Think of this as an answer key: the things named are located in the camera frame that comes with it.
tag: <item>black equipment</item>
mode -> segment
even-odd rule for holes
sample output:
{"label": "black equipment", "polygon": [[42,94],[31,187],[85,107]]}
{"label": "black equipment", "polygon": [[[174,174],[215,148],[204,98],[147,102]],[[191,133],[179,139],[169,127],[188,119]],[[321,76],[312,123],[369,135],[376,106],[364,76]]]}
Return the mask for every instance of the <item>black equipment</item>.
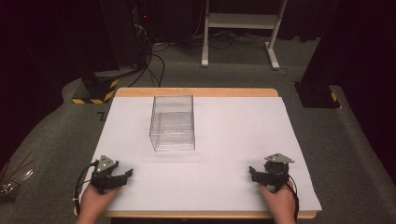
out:
{"label": "black equipment", "polygon": [[113,173],[113,170],[119,166],[119,162],[113,161],[105,155],[102,155],[99,161],[96,160],[93,163],[91,163],[89,166],[87,166],[78,177],[78,181],[74,190],[73,200],[75,201],[75,207],[78,215],[80,209],[78,189],[83,184],[83,183],[80,184],[80,181],[81,178],[84,176],[84,174],[88,171],[88,169],[91,166],[95,167],[95,169],[92,172],[91,185],[96,187],[98,192],[101,194],[105,194],[109,192],[111,189],[126,185],[128,181],[128,177],[130,177],[132,175],[132,172],[134,171],[134,169],[131,169],[125,172],[124,175],[112,176],[111,173]]}
{"label": "black equipment", "polygon": [[276,153],[265,158],[267,162],[264,164],[266,173],[257,172],[253,167],[249,166],[251,180],[265,186],[271,185],[278,191],[285,183],[289,181],[289,163],[294,160]]}

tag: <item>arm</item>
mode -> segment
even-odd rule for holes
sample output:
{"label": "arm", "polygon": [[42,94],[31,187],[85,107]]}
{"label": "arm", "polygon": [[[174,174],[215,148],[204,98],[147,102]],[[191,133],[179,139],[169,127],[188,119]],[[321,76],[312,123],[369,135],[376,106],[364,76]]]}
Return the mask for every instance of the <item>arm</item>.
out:
{"label": "arm", "polygon": [[81,199],[80,213],[76,224],[93,224],[101,216],[121,188],[100,194],[91,184],[85,189]]}
{"label": "arm", "polygon": [[276,193],[271,192],[263,184],[259,184],[259,189],[276,224],[295,224],[295,201],[291,190],[286,185],[283,185]]}

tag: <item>dark background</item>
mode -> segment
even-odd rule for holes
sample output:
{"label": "dark background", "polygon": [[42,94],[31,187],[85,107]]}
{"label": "dark background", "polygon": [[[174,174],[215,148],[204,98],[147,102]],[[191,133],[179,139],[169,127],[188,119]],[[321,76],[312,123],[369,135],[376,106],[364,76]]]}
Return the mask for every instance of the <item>dark background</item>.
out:
{"label": "dark background", "polygon": [[[156,1],[146,2],[147,6],[152,6],[151,13],[158,12],[152,14],[155,34],[189,41],[186,36],[191,35],[199,24],[201,1],[183,0],[181,5],[176,0],[163,1],[168,5],[161,7],[155,5]],[[115,59],[109,53],[112,48],[109,47],[106,23],[102,20],[98,1],[84,0],[80,3],[77,14],[89,12],[83,15],[86,15],[86,20],[95,19],[93,21],[97,22],[97,26],[91,27],[96,31],[95,35],[69,30],[70,24],[74,23],[70,23],[62,1],[15,0],[0,3],[3,80],[0,89],[3,98],[0,103],[1,166],[37,123],[62,104],[62,87],[81,77],[67,48],[73,43],[65,42],[65,34],[90,40],[92,45],[81,49],[81,54],[91,54],[94,50],[108,56],[90,57],[87,65],[92,70],[115,66]],[[264,8],[262,4],[262,1],[218,0],[211,1],[211,10],[262,13],[257,11],[257,8]],[[276,11],[278,6],[276,1],[265,4],[268,12]],[[392,160],[396,158],[395,8],[395,3],[390,0],[344,0],[338,6],[337,1],[330,0],[290,0],[278,36],[284,39],[299,36],[302,41],[322,37],[310,64],[314,67],[316,64],[318,68],[314,77],[320,79],[331,74],[327,84],[342,87],[364,133],[393,181],[396,180],[395,168],[392,167]],[[172,15],[183,22],[172,21],[175,19]],[[198,34],[203,30],[203,22],[200,24]],[[176,35],[180,30],[185,32]],[[101,64],[102,67],[97,68],[93,64]]]}

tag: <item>gray carpet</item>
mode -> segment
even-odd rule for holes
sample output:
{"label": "gray carpet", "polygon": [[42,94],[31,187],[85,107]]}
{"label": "gray carpet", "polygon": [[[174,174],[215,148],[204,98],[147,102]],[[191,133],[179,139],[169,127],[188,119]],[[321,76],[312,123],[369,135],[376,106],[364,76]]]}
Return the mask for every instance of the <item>gray carpet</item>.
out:
{"label": "gray carpet", "polygon": [[[396,188],[372,151],[340,87],[332,86],[342,108],[303,108],[293,82],[300,81],[318,41],[277,40],[279,71],[272,70],[262,42],[235,43],[209,50],[209,67],[202,68],[202,48],[171,45],[158,51],[165,62],[163,87],[274,88],[285,102],[323,211],[299,223],[396,223]],[[223,42],[212,41],[217,47]],[[164,49],[156,46],[154,51]],[[161,62],[152,58],[150,69],[158,77]],[[137,75],[120,79],[119,87]],[[74,105],[71,97],[80,80],[64,87],[64,103],[44,118],[25,138],[8,170],[27,159],[35,160],[35,173],[21,186],[14,203],[0,204],[0,223],[74,223],[72,191],[81,170],[92,160],[104,127],[98,112],[107,105]],[[152,87],[146,72],[136,87]],[[109,223],[102,218],[100,223]],[[153,223],[155,220],[133,220]],[[245,220],[228,221],[246,223]]]}

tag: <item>clear plastic box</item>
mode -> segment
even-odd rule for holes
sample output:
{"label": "clear plastic box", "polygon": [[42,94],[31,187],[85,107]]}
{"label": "clear plastic box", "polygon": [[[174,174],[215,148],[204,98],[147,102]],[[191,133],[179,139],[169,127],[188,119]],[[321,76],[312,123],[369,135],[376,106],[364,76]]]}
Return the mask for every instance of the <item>clear plastic box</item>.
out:
{"label": "clear plastic box", "polygon": [[154,96],[149,137],[154,150],[195,149],[193,96]]}

